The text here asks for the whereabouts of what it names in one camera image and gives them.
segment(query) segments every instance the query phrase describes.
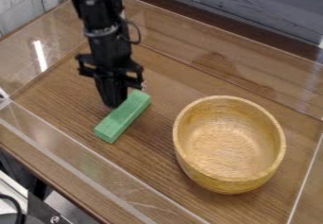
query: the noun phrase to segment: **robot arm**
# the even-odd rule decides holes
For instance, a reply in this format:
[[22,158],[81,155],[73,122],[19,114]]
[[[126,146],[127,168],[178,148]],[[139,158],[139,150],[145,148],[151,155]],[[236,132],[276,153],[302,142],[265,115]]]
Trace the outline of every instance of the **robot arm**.
[[117,108],[127,99],[127,88],[142,90],[145,81],[143,67],[131,58],[131,44],[139,42],[130,40],[123,0],[73,2],[91,48],[91,54],[77,56],[81,74],[95,79],[105,104]]

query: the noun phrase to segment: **wooden bowl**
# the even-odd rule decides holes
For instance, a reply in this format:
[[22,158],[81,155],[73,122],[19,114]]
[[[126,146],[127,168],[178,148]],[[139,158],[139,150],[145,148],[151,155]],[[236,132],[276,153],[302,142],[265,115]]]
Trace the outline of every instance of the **wooden bowl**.
[[209,190],[233,195],[270,180],[288,143],[264,107],[234,96],[212,96],[190,104],[177,117],[174,147],[190,178]]

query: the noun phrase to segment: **wooden table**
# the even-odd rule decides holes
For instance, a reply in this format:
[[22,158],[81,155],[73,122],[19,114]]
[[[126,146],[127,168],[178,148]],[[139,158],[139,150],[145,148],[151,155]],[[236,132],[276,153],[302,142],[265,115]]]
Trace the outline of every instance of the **wooden table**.
[[[138,0],[126,2],[145,36],[134,58],[146,67],[151,107],[114,146],[94,135],[110,109],[94,80],[78,74],[74,58],[89,46],[69,2],[0,43],[2,86],[13,95],[0,111],[2,148],[102,222],[322,223],[322,52],[302,57]],[[288,136],[277,176],[240,196],[202,189],[174,156],[175,117],[208,95],[261,104]]]

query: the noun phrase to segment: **green sponge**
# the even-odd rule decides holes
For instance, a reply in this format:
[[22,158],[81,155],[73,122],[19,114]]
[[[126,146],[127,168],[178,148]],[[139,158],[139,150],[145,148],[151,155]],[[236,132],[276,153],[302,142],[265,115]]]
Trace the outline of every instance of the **green sponge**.
[[115,109],[95,128],[95,134],[114,144],[137,117],[151,104],[150,95],[133,91],[126,102]]

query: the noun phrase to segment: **bowl rim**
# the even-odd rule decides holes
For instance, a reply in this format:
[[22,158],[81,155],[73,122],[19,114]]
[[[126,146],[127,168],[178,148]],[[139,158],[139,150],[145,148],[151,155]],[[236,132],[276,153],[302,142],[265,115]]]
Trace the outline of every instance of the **bowl rim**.
[[[216,173],[213,173],[212,171],[206,170],[205,168],[200,167],[195,162],[190,161],[190,158],[187,157],[187,154],[183,151],[182,145],[179,144],[179,139],[178,139],[178,126],[182,120],[183,115],[187,113],[187,111],[198,104],[214,100],[214,99],[233,99],[233,100],[238,100],[245,104],[249,104],[250,106],[253,106],[254,108],[257,108],[262,113],[266,114],[266,116],[269,117],[274,127],[278,129],[280,132],[280,142],[281,142],[281,148],[280,148],[280,153],[278,156],[276,158],[276,161],[273,162],[273,165],[264,171],[261,171],[260,173],[249,176],[249,177],[226,177],[226,176],[221,176],[217,175]],[[202,99],[194,101],[191,104],[189,104],[186,106],[186,108],[181,111],[178,117],[175,118],[174,121],[174,147],[175,150],[178,152],[178,154],[181,155],[181,158],[185,160],[186,164],[191,166],[191,168],[194,168],[200,173],[202,173],[204,175],[209,176],[213,179],[218,179],[220,181],[232,181],[232,182],[242,182],[242,181],[256,181],[258,179],[262,179],[264,177],[269,176],[272,173],[274,173],[281,165],[281,162],[285,159],[286,156],[286,151],[288,151],[288,140],[286,140],[286,134],[284,131],[284,128],[278,122],[278,120],[276,119],[276,117],[273,116],[273,114],[268,111],[268,109],[265,107],[262,107],[261,105],[258,105],[257,103],[254,103],[253,101],[242,98],[242,97],[237,97],[237,96],[232,96],[232,95],[213,95],[213,96],[208,96],[204,97]]]

